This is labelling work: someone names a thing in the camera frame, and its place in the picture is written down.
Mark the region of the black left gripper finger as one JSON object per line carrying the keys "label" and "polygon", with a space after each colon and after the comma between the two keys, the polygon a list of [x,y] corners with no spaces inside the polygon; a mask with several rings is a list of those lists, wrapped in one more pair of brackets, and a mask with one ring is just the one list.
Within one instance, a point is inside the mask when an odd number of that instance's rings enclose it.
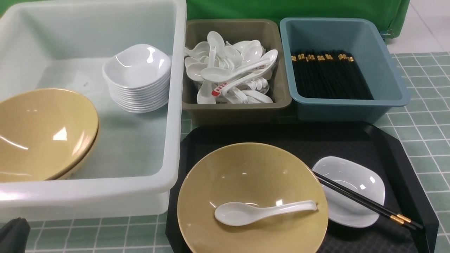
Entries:
{"label": "black left gripper finger", "polygon": [[12,219],[0,229],[1,253],[24,253],[31,227],[24,218]]}

